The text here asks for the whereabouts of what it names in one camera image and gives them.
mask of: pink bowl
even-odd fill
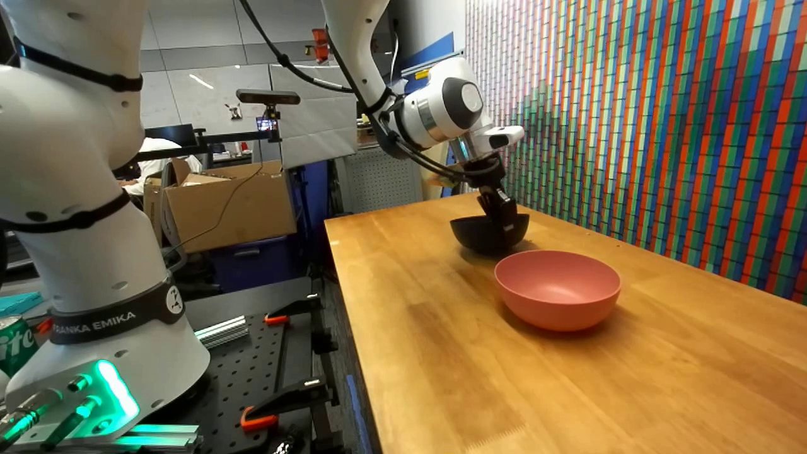
[[[526,249],[494,268],[504,306],[544,331],[584,331],[603,322],[621,295],[621,274],[606,263],[559,253]]]

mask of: cardboard box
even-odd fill
[[[143,213],[156,234],[182,254],[294,232],[294,214],[277,162],[188,175],[171,163],[176,185],[149,181]]]

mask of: multicolored pixel wall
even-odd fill
[[[539,213],[807,302],[803,0],[468,0]]]

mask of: wooden tabletop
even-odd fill
[[[467,214],[473,197],[327,220],[384,452],[807,452],[805,306],[530,213],[523,247],[624,277],[606,325],[539,334],[457,245]]]

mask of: black bowl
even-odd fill
[[[526,234],[530,214],[516,214],[513,230],[501,230],[487,216],[458,216],[452,220],[452,230],[458,245],[468,247],[476,254],[506,254]]]

